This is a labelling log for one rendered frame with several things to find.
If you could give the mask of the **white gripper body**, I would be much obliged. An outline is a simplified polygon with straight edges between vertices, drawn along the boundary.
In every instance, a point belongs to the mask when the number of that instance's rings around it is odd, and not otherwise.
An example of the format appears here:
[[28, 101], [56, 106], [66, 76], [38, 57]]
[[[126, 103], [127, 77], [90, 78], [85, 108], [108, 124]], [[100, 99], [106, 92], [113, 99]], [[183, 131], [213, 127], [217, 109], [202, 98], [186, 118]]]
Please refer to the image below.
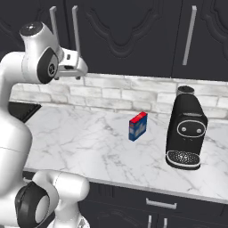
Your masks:
[[85, 77], [88, 67], [82, 58], [76, 61], [62, 61], [58, 66], [56, 77]]

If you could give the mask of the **black hob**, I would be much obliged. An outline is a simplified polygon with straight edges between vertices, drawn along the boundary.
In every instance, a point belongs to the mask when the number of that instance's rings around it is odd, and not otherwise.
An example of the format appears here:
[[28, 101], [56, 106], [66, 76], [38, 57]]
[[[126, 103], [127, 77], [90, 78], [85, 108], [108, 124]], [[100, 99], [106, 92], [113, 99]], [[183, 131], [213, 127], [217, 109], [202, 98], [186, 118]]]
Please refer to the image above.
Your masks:
[[10, 114], [23, 123], [26, 123], [41, 108], [40, 104], [9, 102], [8, 110]]

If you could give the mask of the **blue and red box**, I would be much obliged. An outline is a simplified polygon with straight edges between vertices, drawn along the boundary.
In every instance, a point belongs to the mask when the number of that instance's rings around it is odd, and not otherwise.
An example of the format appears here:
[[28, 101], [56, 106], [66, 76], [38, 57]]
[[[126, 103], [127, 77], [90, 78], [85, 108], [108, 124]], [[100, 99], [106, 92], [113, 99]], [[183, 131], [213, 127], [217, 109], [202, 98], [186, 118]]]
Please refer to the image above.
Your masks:
[[128, 139], [130, 141], [134, 142], [146, 132], [147, 117], [148, 114], [142, 111], [129, 121]]

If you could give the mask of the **black coffee machine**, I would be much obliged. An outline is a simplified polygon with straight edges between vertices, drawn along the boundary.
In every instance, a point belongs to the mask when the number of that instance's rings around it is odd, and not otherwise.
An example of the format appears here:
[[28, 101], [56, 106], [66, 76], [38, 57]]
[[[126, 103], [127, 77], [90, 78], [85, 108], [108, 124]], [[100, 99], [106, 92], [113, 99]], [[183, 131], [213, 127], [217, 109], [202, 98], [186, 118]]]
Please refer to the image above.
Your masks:
[[207, 127], [208, 118], [194, 95], [194, 89], [187, 85], [179, 86], [167, 130], [168, 165], [183, 170], [199, 169]]

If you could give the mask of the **dark drawer front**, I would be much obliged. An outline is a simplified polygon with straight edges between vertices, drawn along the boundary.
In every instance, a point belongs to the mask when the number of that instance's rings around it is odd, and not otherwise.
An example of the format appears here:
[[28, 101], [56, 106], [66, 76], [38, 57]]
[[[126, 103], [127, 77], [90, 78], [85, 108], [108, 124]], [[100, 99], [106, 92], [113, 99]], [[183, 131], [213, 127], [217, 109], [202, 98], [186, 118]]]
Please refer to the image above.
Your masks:
[[[176, 209], [147, 205], [146, 200], [177, 204]], [[90, 182], [90, 191], [85, 201], [111, 204], [126, 208], [140, 209], [157, 213], [168, 213], [187, 217], [197, 217], [213, 221], [221, 219], [228, 222], [228, 205], [205, 201], [201, 199], [189, 199], [153, 191], [142, 191], [104, 183]]]

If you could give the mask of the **dark base cupboard door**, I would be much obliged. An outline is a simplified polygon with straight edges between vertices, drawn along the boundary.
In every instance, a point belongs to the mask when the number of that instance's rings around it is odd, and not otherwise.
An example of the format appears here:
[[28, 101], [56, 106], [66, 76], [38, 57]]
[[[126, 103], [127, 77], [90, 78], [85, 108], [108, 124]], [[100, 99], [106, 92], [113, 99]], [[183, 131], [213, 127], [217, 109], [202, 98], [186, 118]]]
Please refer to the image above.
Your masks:
[[91, 228], [147, 228], [151, 215], [151, 228], [157, 227], [158, 214], [139, 209], [83, 200], [79, 203], [81, 214]]
[[157, 228], [163, 228], [167, 218], [167, 228], [228, 228], [228, 216], [191, 216], [159, 214]]

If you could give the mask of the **dark wall cupboard door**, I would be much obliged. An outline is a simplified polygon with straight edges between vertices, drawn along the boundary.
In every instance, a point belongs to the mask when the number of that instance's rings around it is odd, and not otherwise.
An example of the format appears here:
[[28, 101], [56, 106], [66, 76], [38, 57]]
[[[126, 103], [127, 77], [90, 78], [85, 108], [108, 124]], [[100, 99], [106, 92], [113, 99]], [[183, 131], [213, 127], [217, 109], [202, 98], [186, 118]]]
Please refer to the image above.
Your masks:
[[[192, 5], [197, 15], [183, 66]], [[183, 0], [172, 78], [228, 82], [228, 0]]]
[[182, 0], [65, 0], [77, 6], [83, 59], [91, 73], [170, 77]]
[[68, 48], [63, 0], [0, 0], [0, 52], [24, 52], [20, 29], [31, 21], [42, 21], [52, 29], [49, 9], [57, 7], [56, 25], [61, 47]]

